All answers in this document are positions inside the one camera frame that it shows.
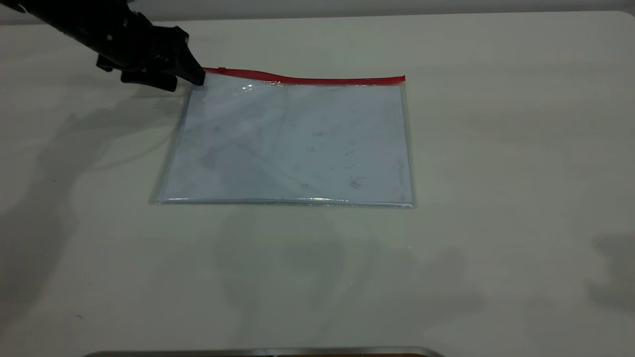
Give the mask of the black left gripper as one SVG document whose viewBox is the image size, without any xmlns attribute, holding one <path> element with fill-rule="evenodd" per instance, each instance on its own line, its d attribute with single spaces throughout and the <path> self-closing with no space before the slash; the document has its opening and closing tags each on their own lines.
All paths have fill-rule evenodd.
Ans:
<svg viewBox="0 0 635 357">
<path fill-rule="evenodd" d="M 176 90 L 177 77 L 204 85 L 206 72 L 189 50 L 189 35 L 181 27 L 156 26 L 141 13 L 120 11 L 102 14 L 96 29 L 103 37 L 97 67 L 122 71 L 123 83 L 170 92 Z"/>
</svg>

